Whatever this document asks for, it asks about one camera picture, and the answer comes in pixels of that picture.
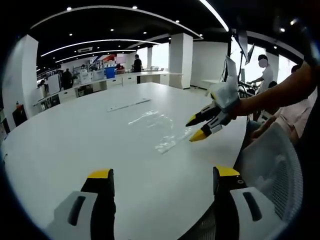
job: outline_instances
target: person in white shirt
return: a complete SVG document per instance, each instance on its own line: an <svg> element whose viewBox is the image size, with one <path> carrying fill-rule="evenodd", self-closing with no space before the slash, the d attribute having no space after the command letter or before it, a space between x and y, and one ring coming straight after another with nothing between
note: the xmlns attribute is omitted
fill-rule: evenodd
<svg viewBox="0 0 320 240"><path fill-rule="evenodd" d="M80 73L81 74L87 74L88 73L88 70L86 69L86 65L84 65L84 64L81 65Z"/></svg>
<svg viewBox="0 0 320 240"><path fill-rule="evenodd" d="M261 77L257 78L254 81L248 82L248 84L262 82L258 91L258 93L262 93L269 88L269 84L274 79L274 72L272 71L271 65L269 64L268 57L266 55L259 55L258 61L259 67L265 68L265 70L263 71Z"/></svg>

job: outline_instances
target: white cloth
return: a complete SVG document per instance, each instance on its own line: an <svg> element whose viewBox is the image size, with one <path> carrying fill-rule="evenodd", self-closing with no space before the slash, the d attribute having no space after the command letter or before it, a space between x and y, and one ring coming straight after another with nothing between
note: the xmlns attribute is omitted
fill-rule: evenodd
<svg viewBox="0 0 320 240"><path fill-rule="evenodd" d="M275 122L278 123L283 130L291 135L293 128L299 138L304 133L304 129L312 109L311 101L307 98L296 104L281 107L274 115L277 117Z"/></svg>
<svg viewBox="0 0 320 240"><path fill-rule="evenodd" d="M269 88L269 84L274 79L274 72L272 71L271 65L269 64L262 73L263 81L259 88L259 93L263 93Z"/></svg>

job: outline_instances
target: plastic wrap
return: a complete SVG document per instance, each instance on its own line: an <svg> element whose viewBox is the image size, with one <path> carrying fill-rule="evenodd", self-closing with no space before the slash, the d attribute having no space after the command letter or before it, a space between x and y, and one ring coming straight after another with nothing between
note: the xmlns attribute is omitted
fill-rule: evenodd
<svg viewBox="0 0 320 240"><path fill-rule="evenodd" d="M192 127L175 126L172 119L155 110L145 112L128 125L136 127L139 125L145 129L141 132L141 137L148 138L161 154L168 152L193 133Z"/></svg>

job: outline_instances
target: window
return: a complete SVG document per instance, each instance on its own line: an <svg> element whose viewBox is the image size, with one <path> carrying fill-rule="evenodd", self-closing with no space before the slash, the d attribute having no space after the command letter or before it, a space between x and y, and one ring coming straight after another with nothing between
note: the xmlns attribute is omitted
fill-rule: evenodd
<svg viewBox="0 0 320 240"><path fill-rule="evenodd" d="M251 49L251 47L252 47L252 45L248 44L248 52ZM245 65L246 59L245 59L245 57L242 58L241 68L244 69L246 82L251 82L251 81L256 80L257 78L262 76L262 72L263 72L264 68L261 68L258 65L258 56L261 54L265 55L266 49L259 47L259 46L255 46L249 64ZM239 72L240 60L241 60L241 48L233 37L231 39L230 58L235 62L236 70L237 70L237 72Z"/></svg>
<svg viewBox="0 0 320 240"><path fill-rule="evenodd" d="M148 65L148 48L141 48L138 51L136 51L136 54L139 55L139 58L142 62L142 67L146 69Z"/></svg>
<svg viewBox="0 0 320 240"><path fill-rule="evenodd" d="M283 82L288 76L291 75L291 69L294 65L297 64L288 58L279 55L278 84Z"/></svg>
<svg viewBox="0 0 320 240"><path fill-rule="evenodd" d="M159 69L169 68L169 43L154 45L152 48L151 65Z"/></svg>

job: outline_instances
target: black ceiling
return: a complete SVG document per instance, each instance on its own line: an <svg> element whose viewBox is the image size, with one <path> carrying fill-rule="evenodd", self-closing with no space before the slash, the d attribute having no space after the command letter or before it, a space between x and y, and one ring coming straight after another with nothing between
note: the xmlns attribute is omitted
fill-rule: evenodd
<svg viewBox="0 0 320 240"><path fill-rule="evenodd" d="M290 21L295 17L300 17L311 28L314 35L320 39L317 32L320 23L317 16L320 9L319 1L208 0L208 2L216 8L230 28L243 28L279 39L300 52L303 51L301 39L297 36L295 26L290 26ZM67 7L75 9L85 6L113 5L131 8L135 5L139 10L148 11L173 21L180 20L181 25L197 34L203 34L205 41L221 41L226 38L226 34L219 33L219 29L222 28L220 23L199 0L162 0L157 3L149 0L117 0L116 2L91 0L90 2L64 1L51 2L50 4L47 2L28 2L26 5L24 4L26 3L17 6L19 9L15 9L15 12L19 13L16 19L20 20L19 27L24 28L24 33L29 33L39 41L38 64L41 66L48 65L49 67L54 65L56 60L74 56L77 54L74 51L80 48L93 47L95 52L118 49L118 45L121 45L121 49L125 49L134 42L91 43L66 48L40 57L48 51L70 44L101 39L146 40L162 34L172 35L187 32L176 24L157 17L107 8L71 11L29 30L35 23L53 14L63 12ZM279 32L279 27L284 27L286 31ZM155 42L166 41L168 38L155 40Z"/></svg>

